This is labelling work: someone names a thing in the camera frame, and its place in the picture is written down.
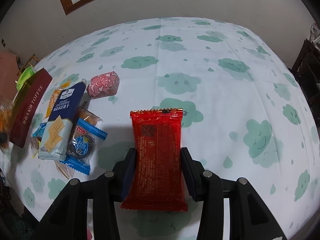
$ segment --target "gray wall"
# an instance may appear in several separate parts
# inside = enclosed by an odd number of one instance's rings
[[[0,40],[24,62],[33,53],[43,58],[101,28],[169,16],[206,17],[245,26],[290,67],[313,23],[300,0],[95,0],[67,16],[60,0],[16,0],[0,23]]]

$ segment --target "tablecloth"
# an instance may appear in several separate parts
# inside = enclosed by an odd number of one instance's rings
[[[108,137],[92,156],[95,179],[134,146],[129,112],[182,107],[182,146],[224,179],[247,178],[287,237],[319,206],[319,137],[305,97],[283,62],[247,28],[205,18],[169,17],[108,27],[42,59],[53,77],[33,118],[23,149],[0,155],[0,165],[23,204],[40,220],[68,182],[53,161],[33,159],[31,133],[44,117],[52,92],[68,79],[115,71],[115,96],[91,100]],[[186,191],[187,212],[120,209],[121,239],[196,239],[202,204]],[[229,215],[225,205],[225,234]],[[92,202],[89,214],[92,213]],[[92,229],[92,215],[88,217]]]

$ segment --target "red wrapper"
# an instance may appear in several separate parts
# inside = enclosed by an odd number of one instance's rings
[[[137,161],[134,180],[121,207],[187,211],[181,162],[182,109],[130,112]]]

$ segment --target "pink wrapped box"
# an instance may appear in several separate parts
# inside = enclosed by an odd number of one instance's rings
[[[117,93],[119,81],[119,76],[114,71],[95,76],[91,79],[87,92],[91,98],[113,96]]]

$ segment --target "barcode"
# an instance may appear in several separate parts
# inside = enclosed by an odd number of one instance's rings
[[[152,124],[142,125],[142,136],[154,137],[156,133],[156,127]]]

